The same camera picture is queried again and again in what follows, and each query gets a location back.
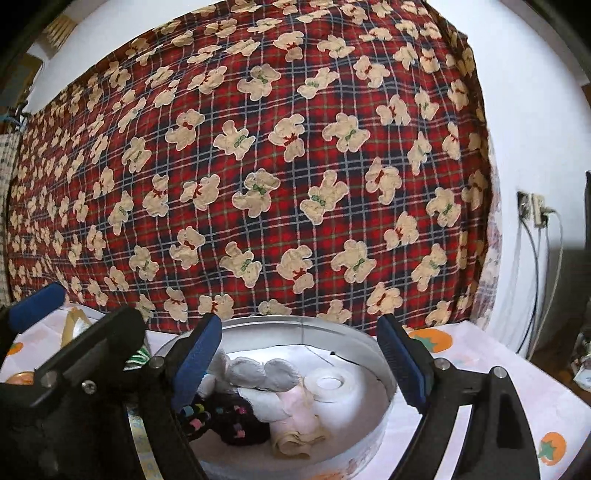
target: white wall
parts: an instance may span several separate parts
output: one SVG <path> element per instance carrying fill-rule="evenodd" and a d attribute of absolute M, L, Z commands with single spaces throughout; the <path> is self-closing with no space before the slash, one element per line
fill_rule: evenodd
<path fill-rule="evenodd" d="M 123 43 L 207 3 L 109 0 L 80 23 L 54 56 L 35 86 L 31 110 L 42 108 L 61 88 Z M 582 254 L 584 172 L 591 168 L 591 111 L 576 72 L 573 74 L 536 31 L 500 0 L 430 3 L 469 36 L 475 51 L 503 198 L 501 276 L 488 331 L 517 349 L 534 294 L 531 249 L 525 234 L 518 235 L 517 189 L 545 195 L 547 204 L 564 219 L 567 254 L 556 318 L 580 313 L 584 298 L 591 294 L 591 282 L 584 284 Z M 560 51 L 564 45 L 554 47 L 565 56 Z M 550 244 L 555 256 L 558 236 L 554 220 Z M 546 248 L 542 247 L 540 257 L 545 256 Z M 545 281 L 544 261 L 541 273 Z"/>

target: black cable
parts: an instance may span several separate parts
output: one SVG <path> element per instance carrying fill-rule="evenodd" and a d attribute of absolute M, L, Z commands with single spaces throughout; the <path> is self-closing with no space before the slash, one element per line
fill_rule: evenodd
<path fill-rule="evenodd" d="M 527 336 L 530 333 L 530 329 L 534 325 L 535 316 L 538 313 L 538 295 L 539 295 L 539 291 L 540 291 L 540 262 L 538 261 L 538 252 L 535 249 L 534 236 L 531 234 L 530 228 L 523 221 L 523 219 L 520 218 L 519 221 L 525 227 L 525 231 L 527 232 L 527 236 L 530 237 L 531 249 L 534 253 L 534 259 L 535 259 L 535 300 L 534 300 L 534 311 L 531 313 L 530 322 L 527 326 L 527 330 L 525 331 L 525 335 L 523 336 L 523 340 L 521 341 L 519 348 L 515 352 L 517 354 L 519 354 L 519 352 L 521 352 L 521 349 L 523 348 L 525 340 L 527 339 Z"/>

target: wall outlet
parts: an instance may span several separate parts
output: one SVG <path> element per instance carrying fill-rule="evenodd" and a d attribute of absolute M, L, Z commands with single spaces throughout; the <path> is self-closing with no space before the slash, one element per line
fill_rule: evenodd
<path fill-rule="evenodd" d="M 544 208 L 544 196 L 538 193 L 531 194 L 531 209 L 534 214 L 534 226 L 536 228 L 545 227 L 542 208 Z"/>
<path fill-rule="evenodd" d="M 530 194 L 517 190 L 517 214 L 521 220 L 529 220 L 531 217 Z"/>

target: orange object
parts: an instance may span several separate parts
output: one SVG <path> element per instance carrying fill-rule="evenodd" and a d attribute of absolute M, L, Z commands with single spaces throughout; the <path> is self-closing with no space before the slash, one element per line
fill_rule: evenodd
<path fill-rule="evenodd" d="M 560 433 L 550 432 L 540 440 L 538 458 L 552 466 L 562 460 L 566 453 L 566 440 Z"/>
<path fill-rule="evenodd" d="M 23 347 L 22 342 L 13 343 L 12 346 L 10 347 L 10 350 L 8 351 L 8 354 L 14 355 L 15 353 L 18 353 L 22 350 L 22 347 Z"/>
<path fill-rule="evenodd" d="M 436 328 L 425 328 L 423 330 L 415 330 L 408 334 L 410 338 L 421 340 L 423 345 L 431 353 L 439 353 L 447 350 L 453 345 L 453 338 L 449 333 Z"/>
<path fill-rule="evenodd" d="M 11 385 L 33 385 L 33 372 L 20 372 L 14 374 L 6 380 Z"/>

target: electrical cord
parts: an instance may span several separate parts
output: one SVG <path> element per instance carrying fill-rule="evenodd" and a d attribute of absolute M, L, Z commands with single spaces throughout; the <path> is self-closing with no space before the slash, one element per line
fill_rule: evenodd
<path fill-rule="evenodd" d="M 546 216 L 550 213 L 553 213 L 556 215 L 556 218 L 558 219 L 558 227 L 560 228 L 560 248 L 558 250 L 558 264 L 556 265 L 556 277 L 554 278 L 554 285 L 552 286 L 552 290 L 550 292 L 550 296 L 548 297 L 548 305 L 546 305 L 545 309 L 544 309 L 544 305 L 542 305 L 543 308 L 543 314 L 540 320 L 540 325 L 538 327 L 537 333 L 535 334 L 535 339 L 534 339 L 534 343 L 531 346 L 530 349 L 530 353 L 527 356 L 528 360 L 531 360 L 531 357 L 534 354 L 535 351 L 535 347 L 538 345 L 538 342 L 540 341 L 540 336 L 542 333 L 542 330 L 544 329 L 544 324 L 546 322 L 546 320 L 548 319 L 548 314 L 550 313 L 550 308 L 552 307 L 552 302 L 554 301 L 554 295 L 556 294 L 556 289 L 558 288 L 558 281 L 560 279 L 560 270 L 562 269 L 562 256 L 564 253 L 564 229 L 563 229 L 563 225 L 562 225 L 562 217 L 560 216 L 560 214 L 552 209 L 552 208 L 545 208 L 543 209 L 543 214 L 545 214 Z"/>
<path fill-rule="evenodd" d="M 519 221 L 521 222 L 521 225 L 523 225 L 523 227 L 525 228 L 525 231 L 527 232 L 527 236 L 530 238 L 531 249 L 532 249 L 532 252 L 534 253 L 534 259 L 535 259 L 535 300 L 534 300 L 534 310 L 531 312 L 530 322 L 527 325 L 527 329 L 525 330 L 525 334 L 523 335 L 523 339 L 521 340 L 519 348 L 515 352 L 517 354 L 519 354 L 519 352 L 521 352 L 521 349 L 523 348 L 524 343 L 527 340 L 527 336 L 530 333 L 530 329 L 535 325 L 535 316 L 538 313 L 538 296 L 539 296 L 539 292 L 540 292 L 540 262 L 538 260 L 538 252 L 535 249 L 534 236 L 531 234 L 531 230 L 527 226 L 527 224 L 524 222 L 524 220 L 522 218 L 520 218 Z"/>

